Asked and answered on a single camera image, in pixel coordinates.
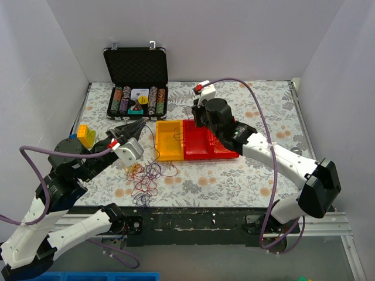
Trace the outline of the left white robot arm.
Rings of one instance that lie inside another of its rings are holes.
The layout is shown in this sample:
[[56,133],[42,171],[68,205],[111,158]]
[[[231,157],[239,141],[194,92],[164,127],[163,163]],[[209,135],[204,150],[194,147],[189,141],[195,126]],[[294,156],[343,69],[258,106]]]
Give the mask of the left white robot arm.
[[142,218],[127,217],[115,203],[100,206],[88,218],[60,231],[58,222],[87,192],[83,186],[116,160],[132,166],[144,150],[138,140],[145,120],[109,129],[107,137],[87,149],[78,138],[60,141],[53,151],[22,146],[21,155],[36,169],[27,151],[46,154],[52,166],[47,176],[37,172],[40,185],[29,211],[20,222],[1,217],[17,226],[11,237],[1,243],[1,274],[5,280],[33,279],[45,273],[53,262],[72,247],[98,234],[136,234],[141,232]]

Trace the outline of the green object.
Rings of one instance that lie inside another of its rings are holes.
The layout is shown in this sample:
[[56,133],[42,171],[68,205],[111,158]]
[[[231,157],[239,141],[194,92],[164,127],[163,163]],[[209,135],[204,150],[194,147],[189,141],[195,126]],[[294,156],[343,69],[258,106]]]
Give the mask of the green object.
[[311,278],[305,277],[305,276],[300,276],[297,281],[313,281]]

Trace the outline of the right red plastic bin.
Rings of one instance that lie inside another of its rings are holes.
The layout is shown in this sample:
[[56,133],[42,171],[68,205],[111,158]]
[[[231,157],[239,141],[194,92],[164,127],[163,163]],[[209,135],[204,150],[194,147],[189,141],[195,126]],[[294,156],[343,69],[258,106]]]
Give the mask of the right red plastic bin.
[[210,157],[212,159],[234,159],[239,157],[238,153],[226,149],[211,132],[209,132],[209,136],[212,150]]

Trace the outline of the black poker chip case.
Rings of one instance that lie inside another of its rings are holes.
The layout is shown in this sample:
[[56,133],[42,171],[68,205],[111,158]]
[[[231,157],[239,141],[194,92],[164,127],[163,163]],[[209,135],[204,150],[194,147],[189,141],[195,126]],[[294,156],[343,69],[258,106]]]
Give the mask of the black poker chip case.
[[166,118],[168,68],[166,50],[149,47],[111,47],[103,56],[113,83],[107,116],[112,120]]

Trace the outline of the middle red plastic bin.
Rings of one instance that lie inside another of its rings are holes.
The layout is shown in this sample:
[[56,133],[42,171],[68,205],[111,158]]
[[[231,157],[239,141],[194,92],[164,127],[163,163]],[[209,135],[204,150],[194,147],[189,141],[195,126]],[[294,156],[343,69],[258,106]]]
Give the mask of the middle red plastic bin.
[[206,127],[196,127],[194,120],[183,120],[184,160],[212,160],[213,142]]

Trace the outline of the yellow plastic bin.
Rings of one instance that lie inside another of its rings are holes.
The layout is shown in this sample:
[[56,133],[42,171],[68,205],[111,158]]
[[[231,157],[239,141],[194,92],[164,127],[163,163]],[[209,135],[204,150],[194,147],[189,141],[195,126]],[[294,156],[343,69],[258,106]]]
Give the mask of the yellow plastic bin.
[[183,122],[157,121],[155,149],[160,162],[182,161],[183,156]]

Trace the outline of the red plastic bin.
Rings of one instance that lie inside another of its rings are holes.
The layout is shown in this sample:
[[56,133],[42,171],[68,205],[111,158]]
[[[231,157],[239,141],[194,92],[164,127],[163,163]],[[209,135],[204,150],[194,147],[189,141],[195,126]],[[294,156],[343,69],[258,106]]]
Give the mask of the red plastic bin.
[[184,160],[212,160],[213,142],[206,127],[196,127],[194,120],[183,120]]
[[238,153],[226,149],[211,132],[209,132],[209,136],[212,150],[210,157],[212,159],[234,159],[239,157]]

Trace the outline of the yellow green blue brick stack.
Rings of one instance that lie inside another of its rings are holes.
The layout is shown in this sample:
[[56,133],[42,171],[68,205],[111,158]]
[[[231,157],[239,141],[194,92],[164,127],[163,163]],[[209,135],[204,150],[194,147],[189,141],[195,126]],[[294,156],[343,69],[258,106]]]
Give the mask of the yellow green blue brick stack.
[[78,139],[85,148],[91,149],[94,146],[96,132],[87,125],[79,125],[77,133],[69,135],[69,138]]

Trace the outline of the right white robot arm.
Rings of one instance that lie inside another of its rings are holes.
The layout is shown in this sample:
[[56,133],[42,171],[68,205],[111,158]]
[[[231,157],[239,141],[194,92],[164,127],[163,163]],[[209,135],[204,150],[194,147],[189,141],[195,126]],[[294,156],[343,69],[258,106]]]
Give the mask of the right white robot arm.
[[272,205],[265,218],[269,231],[280,232],[289,221],[304,215],[323,218],[340,193],[338,173],[331,160],[318,162],[280,145],[270,145],[255,128],[235,120],[224,99],[194,100],[192,114],[195,125],[209,129],[226,149],[275,169],[299,189]]

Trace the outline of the blue tray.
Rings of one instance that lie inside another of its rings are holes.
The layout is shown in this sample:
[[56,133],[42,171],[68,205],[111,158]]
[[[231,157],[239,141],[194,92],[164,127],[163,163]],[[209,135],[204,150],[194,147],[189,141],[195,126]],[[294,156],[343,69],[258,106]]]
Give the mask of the blue tray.
[[84,280],[128,280],[128,281],[158,281],[158,272],[46,272],[31,280],[52,281],[84,281]]

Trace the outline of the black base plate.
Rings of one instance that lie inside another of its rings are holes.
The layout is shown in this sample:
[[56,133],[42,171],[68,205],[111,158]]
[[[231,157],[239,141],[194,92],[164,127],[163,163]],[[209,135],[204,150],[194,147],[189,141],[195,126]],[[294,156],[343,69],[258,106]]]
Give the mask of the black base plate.
[[120,207],[128,247],[244,245],[257,247],[265,208]]

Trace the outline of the black microphone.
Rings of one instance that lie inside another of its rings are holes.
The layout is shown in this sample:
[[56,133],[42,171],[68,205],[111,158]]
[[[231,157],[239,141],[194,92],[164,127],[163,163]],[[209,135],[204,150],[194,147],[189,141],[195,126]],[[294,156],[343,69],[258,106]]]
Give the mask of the black microphone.
[[292,152],[296,153],[297,155],[301,155],[302,151],[298,147],[294,147],[291,149]]

